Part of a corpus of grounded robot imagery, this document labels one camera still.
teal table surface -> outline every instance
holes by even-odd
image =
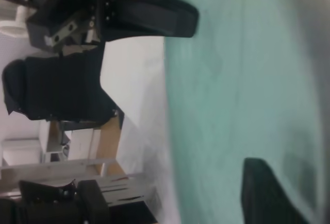
[[[165,43],[182,223],[243,223],[246,157],[265,159],[312,221],[322,204],[324,134],[294,0],[185,1],[200,12],[196,36]]]

